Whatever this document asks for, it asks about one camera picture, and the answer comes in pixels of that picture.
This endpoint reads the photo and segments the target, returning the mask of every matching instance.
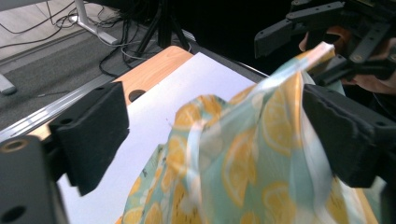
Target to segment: lemon print fabric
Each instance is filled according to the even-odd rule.
[[[315,50],[229,102],[201,95],[183,105],[117,223],[364,223],[348,210],[358,197],[346,200],[351,190],[318,162],[323,148],[302,109],[313,83],[295,68],[330,53]]]

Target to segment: gray carpet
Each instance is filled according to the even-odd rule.
[[[121,28],[122,24],[120,23],[113,28],[105,29],[105,31],[120,39]],[[138,42],[143,38],[147,27],[139,26],[137,28],[137,25],[133,23],[130,29],[130,38],[136,31],[134,40]],[[173,39],[175,41],[172,42],[172,45],[178,45],[176,36]],[[149,42],[146,47],[147,54],[142,57],[149,58],[162,50],[157,46],[155,40],[156,36]],[[241,64],[229,61],[207,49],[202,49],[192,40],[189,41],[191,42],[191,53],[202,52],[253,81],[257,82],[262,79],[260,74],[252,72]],[[136,49],[137,45],[138,43],[133,44],[130,49]],[[82,31],[1,65],[0,73],[8,78],[18,88],[18,91],[11,96],[0,95],[0,132],[101,76],[103,73],[99,69],[99,62],[113,49],[102,43],[95,35]],[[104,69],[116,75],[127,72],[130,68],[125,65],[121,55],[121,52],[117,51],[103,64]]]

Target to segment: white desk leg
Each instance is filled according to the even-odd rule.
[[[119,41],[111,35],[101,31],[98,27],[90,24],[88,21],[87,11],[85,10],[84,1],[83,0],[75,0],[78,16],[72,17],[71,20],[77,21],[78,25],[82,28],[88,30],[94,35],[98,35],[102,40],[107,42],[110,45],[116,45]]]
[[[0,74],[0,92],[4,95],[11,95],[17,91],[17,88],[12,85],[8,79]]]

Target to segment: black tripod leg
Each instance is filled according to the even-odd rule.
[[[381,223],[396,222],[396,191],[387,184],[381,192]]]
[[[145,51],[146,47],[148,46],[148,43],[152,36],[154,35],[155,31],[158,28],[158,23],[161,18],[161,9],[158,8],[157,14],[155,15],[154,20],[151,22],[150,27],[148,28],[148,31],[146,32],[145,36],[142,39],[142,42],[140,42],[139,48],[137,48],[137,57],[140,57],[142,53]]]
[[[158,25],[158,46],[162,49],[171,45],[172,26],[170,22],[170,8],[172,3],[172,0],[160,0],[160,6],[163,11]]]
[[[173,15],[174,13],[172,13],[171,15],[171,21],[172,21],[172,25],[173,28],[175,30],[175,33],[178,37],[178,39],[180,40],[181,46],[183,47],[184,50],[189,50],[190,49],[190,45],[189,42],[186,39],[186,36],[184,36],[183,32],[181,31],[181,27],[178,24],[175,15]]]

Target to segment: wooden table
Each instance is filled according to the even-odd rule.
[[[114,81],[121,81],[127,105],[131,103],[129,93],[135,90],[148,91],[173,71],[179,68],[193,55],[186,50],[171,46],[138,65],[135,69],[127,72]],[[50,135],[48,123],[33,130],[29,134],[44,139]]]

